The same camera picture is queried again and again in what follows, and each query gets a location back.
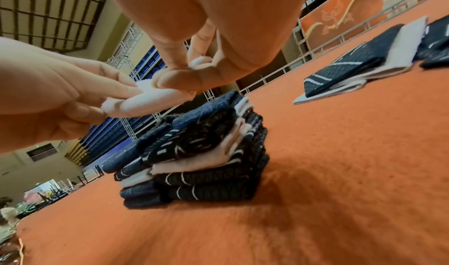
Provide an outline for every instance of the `orange floor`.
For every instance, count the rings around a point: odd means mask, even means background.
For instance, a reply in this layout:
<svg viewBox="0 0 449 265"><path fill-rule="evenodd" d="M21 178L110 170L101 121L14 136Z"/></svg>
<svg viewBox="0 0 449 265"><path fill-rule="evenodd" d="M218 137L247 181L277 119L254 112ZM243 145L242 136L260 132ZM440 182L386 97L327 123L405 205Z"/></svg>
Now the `orange floor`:
<svg viewBox="0 0 449 265"><path fill-rule="evenodd" d="M271 161L253 201L129 211L112 176L20 224L27 265L449 264L449 69L294 106L303 79L428 0L250 94Z"/></svg>

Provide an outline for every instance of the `metal railing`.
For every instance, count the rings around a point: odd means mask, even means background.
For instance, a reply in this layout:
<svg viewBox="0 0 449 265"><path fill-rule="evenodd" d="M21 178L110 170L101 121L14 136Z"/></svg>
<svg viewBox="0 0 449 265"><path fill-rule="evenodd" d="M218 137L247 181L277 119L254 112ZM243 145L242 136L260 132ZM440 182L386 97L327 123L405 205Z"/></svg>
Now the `metal railing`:
<svg viewBox="0 0 449 265"><path fill-rule="evenodd" d="M398 6L400 6L400 5L403 5L403 4L407 3L407 1L408 1L408 0L402 0L400 3L397 3L395 6L398 7ZM407 10L409 10L409 9L411 9L411 8L413 8L413 7L417 6L417 5L419 5L419 4L422 3L423 1L426 1L426 0L421 0L421 1L418 1L417 3L415 3L414 5L407 6L407 9L398 12L397 14L394 15L394 17L396 17L396 16L398 16L398 15L400 15L400 14L406 12ZM263 86L269 84L270 82L272 82L272 81L274 81L274 80L277 80L277 79L283 77L283 76L287 73L287 70L286 70L286 69L289 69L290 71L293 71L293 70L297 69L300 65L297 66L297 67L295 67L295 68L293 68L293 69L290 69L290 67L291 67L292 65L294 65L295 63L302 62L303 64L305 64L306 62L313 61L313 60L319 58L320 56L322 56L322 55L328 53L329 51L332 51L333 49L336 49L336 48L340 47L343 43L349 41L350 39L355 38L355 37L357 37L357 36L359 36L359 35L365 33L366 31L375 28L375 27L378 26L378 25L381 25L382 23L384 23L384 22L390 20L391 18L386 19L385 21L382 21L382 22L380 22L380 23L378 23L378 24L376 24L376 25L374 25L374 26L371 26L371 25L370 25L370 21L376 19L377 17L379 17L379 16L381 16L381 15L383 15L383 14L385 14L385 13L390 13L392 9L394 10L394 8L389 7L388 9L383 10L382 12L380 12L380 13L376 14L375 16L373 16L373 17L371 17L371 18L365 20L364 22L362 22L362 23L360 23L360 24L354 26L353 28L351 28L351 29L349 29L349 30L346 30L344 33L340 34L339 36L337 36L337 37L335 37L335 38L333 38L333 39L327 41L326 43L322 44L321 46L319 46L319 47L317 47L317 48L315 48L315 49L313 49L313 50L311 50L311 51L308 51L307 53L301 55L301 56L300 56L299 58L297 58L296 60L294 60L294 61L292 61L292 62L286 64L285 66L283 66L283 67L281 67L281 68L279 68L279 69L277 69L277 70L275 70L275 71L272 72L271 74L262 77L260 80L258 80L258 81L256 81L256 82L252 83L251 85L249 85L249 86L247 86L247 87L241 89L240 92L241 92L243 95L246 95L246 94L249 94L249 93L251 93L251 92L254 92L254 91L256 91L256 90L262 88ZM358 28L360 28L360 27L363 27L363 32L362 32L362 33L359 33L359 34L357 34L356 36L353 36L353 37L347 37L347 38L345 38L345 35L349 34L350 32L352 32L352 31L354 31L354 30L356 30L356 29L358 29ZM340 41L340 44L338 44L338 45L336 45L336 46L334 46L334 47L332 47L332 48L330 48L330 49L324 50L324 47L326 47L327 45L329 45L329 44L331 44L332 42L335 42L335 41L337 41L337 40ZM275 74L277 74L277 73L279 73L279 72L281 72L281 71L282 71L282 75L281 75L281 76L278 76L278 77L276 77L275 79L270 80L270 81L267 80L267 79L269 79L270 77L272 77L273 75L275 75ZM251 87L254 87L255 85L261 84L261 83L262 83L261 86L255 88L254 90L250 90Z"/></svg>

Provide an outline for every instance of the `fingernail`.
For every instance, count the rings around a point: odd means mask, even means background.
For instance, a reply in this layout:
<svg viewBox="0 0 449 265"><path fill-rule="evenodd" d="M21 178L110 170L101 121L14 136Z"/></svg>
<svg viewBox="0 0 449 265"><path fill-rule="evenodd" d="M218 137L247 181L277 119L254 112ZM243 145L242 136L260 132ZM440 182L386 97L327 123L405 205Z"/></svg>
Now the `fingernail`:
<svg viewBox="0 0 449 265"><path fill-rule="evenodd" d="M143 93L143 91L141 89L134 88L134 87L128 87L128 92L129 92L130 97L133 97L133 96Z"/></svg>
<svg viewBox="0 0 449 265"><path fill-rule="evenodd" d="M77 106L76 107L76 116L79 118L85 118L89 115L89 108L86 106Z"/></svg>

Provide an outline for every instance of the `person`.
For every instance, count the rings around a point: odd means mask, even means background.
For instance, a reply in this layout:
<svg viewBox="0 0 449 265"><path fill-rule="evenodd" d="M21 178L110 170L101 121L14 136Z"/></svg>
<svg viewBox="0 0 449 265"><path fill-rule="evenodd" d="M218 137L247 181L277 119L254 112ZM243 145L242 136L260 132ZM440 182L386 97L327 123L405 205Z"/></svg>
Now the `person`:
<svg viewBox="0 0 449 265"><path fill-rule="evenodd" d="M268 64L292 33L305 0L114 0L152 39L166 69L158 88L203 92ZM211 63L189 67L206 53ZM191 38L189 53L183 41ZM141 91L105 63L68 57L0 38L0 153L48 140L83 137L106 114L106 97Z"/></svg>

